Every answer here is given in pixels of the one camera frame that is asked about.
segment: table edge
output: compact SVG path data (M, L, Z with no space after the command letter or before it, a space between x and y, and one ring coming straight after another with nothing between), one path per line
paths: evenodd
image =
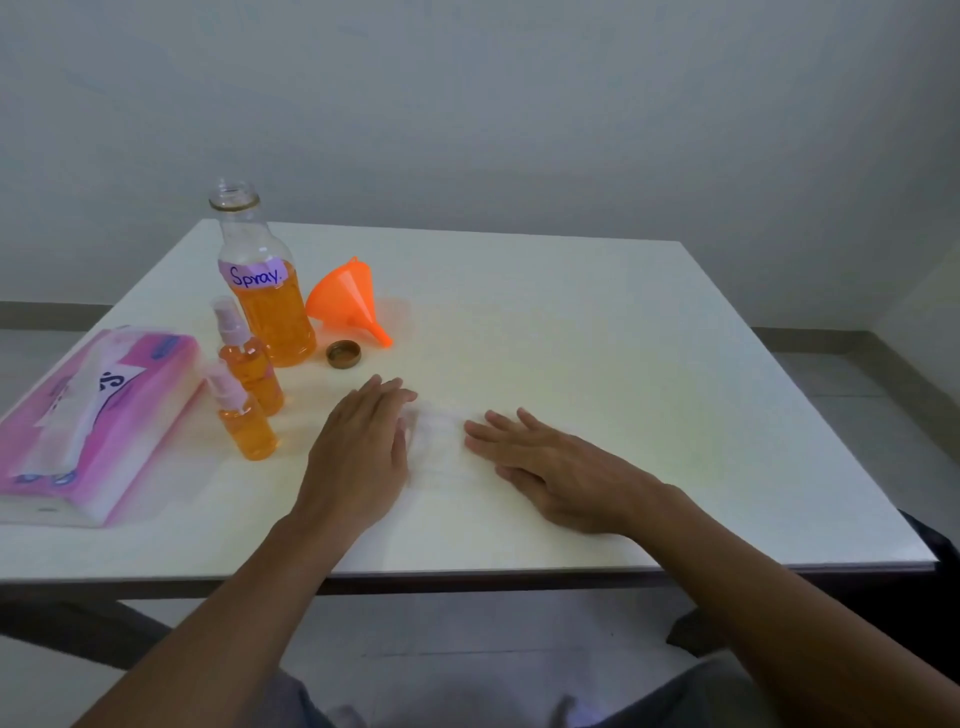
M928 577L936 562L797 566L792 571L827 591L857 589L900 577ZM225 577L175 579L105 579L8 581L0 583L0 600L187 599L210 596ZM651 567L617 570L514 570L396 574L333 574L317 595L433 594L516 592L559 589L656 588L673 585L666 571Z

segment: clear plastic bottle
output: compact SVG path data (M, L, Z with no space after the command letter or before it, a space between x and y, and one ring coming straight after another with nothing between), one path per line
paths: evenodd
M236 301L230 296L214 299L213 311L224 342L220 358L227 362L230 373L240 380L243 388L256 397L263 413L267 417L275 415L283 406L283 390L263 342L250 333Z
M224 246L220 273L243 306L251 331L278 367L300 364L317 349L290 249L267 227L260 198L247 182L220 180L210 193Z
M227 368L227 362L217 359L204 371L213 398L220 405L217 415L227 428L240 453L248 460L263 460L276 450L277 438L256 397Z

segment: orange liquid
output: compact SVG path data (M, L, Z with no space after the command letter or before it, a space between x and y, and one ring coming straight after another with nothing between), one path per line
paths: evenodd
M289 263L287 280L271 288L238 288L234 295L247 315L250 331L258 337L275 367L300 364L317 349L317 335L303 310L297 271Z
M279 441L255 397L247 397L242 410L221 409L217 414L240 454L248 460L263 460L274 454Z
M276 372L267 358L266 348L254 336L242 347L226 346L220 349L220 358L227 362L230 373L250 392L267 417L275 415L283 406L283 390L276 380Z

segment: white table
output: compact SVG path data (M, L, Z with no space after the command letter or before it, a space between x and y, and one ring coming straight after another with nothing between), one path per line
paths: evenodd
M283 444L261 463L235 451L204 392L114 525L0 525L0 584L102 586L128 597L208 592L289 510L330 407L373 373L403 376L423 400L455 411L526 406L682 486L791 567L897 571L934 561L680 243L271 228L292 249L304 292L352 255L369 262L394 346L358 335L364 358L353 370L329 368L322 350L280 370L289 403L273 422ZM97 329L172 327L213 355L208 302L227 290L220 242L216 222L200 222ZM477 460L466 482L408 489L329 583L536 586L645 573L659 570L639 547L545 522Z

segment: white wall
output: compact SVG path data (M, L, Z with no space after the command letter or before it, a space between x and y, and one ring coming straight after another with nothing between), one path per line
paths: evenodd
M960 243L874 332L960 404Z
M7 0L0 300L117 300L229 173L277 220L679 239L751 324L861 328L957 239L958 23L953 0Z

